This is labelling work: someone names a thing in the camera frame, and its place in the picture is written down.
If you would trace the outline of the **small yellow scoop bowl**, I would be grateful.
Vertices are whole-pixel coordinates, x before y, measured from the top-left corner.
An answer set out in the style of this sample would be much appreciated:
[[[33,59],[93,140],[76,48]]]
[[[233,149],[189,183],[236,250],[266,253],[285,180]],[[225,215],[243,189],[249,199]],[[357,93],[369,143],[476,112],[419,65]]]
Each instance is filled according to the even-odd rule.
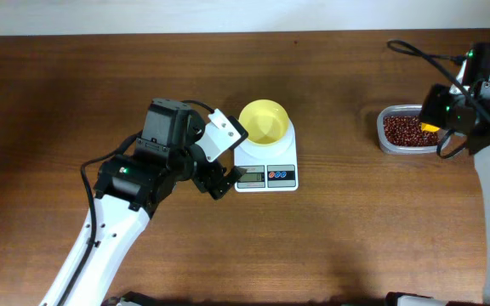
[[[428,132],[428,133],[436,133],[440,130],[439,127],[430,125],[428,123],[423,123],[423,122],[421,123],[420,128],[421,128],[422,132]]]

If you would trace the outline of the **yellow plastic bowl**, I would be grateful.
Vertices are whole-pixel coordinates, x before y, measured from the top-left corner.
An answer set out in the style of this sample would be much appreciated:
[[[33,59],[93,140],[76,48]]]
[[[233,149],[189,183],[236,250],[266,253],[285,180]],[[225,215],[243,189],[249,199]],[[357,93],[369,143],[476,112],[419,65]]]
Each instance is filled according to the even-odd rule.
[[[290,125],[286,110],[269,99],[258,99],[247,104],[238,121],[248,132],[248,140],[257,145],[270,145],[281,140]]]

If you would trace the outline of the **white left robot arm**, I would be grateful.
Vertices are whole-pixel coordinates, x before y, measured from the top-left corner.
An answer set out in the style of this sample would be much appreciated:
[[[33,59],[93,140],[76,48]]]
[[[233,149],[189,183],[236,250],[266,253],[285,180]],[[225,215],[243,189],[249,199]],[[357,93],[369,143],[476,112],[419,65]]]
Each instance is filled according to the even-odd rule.
[[[179,182],[222,198],[244,174],[218,158],[248,132],[234,116],[209,108],[203,118],[194,100],[152,100],[141,131],[96,158],[95,184],[80,173],[88,215],[43,305],[100,305],[128,250]]]

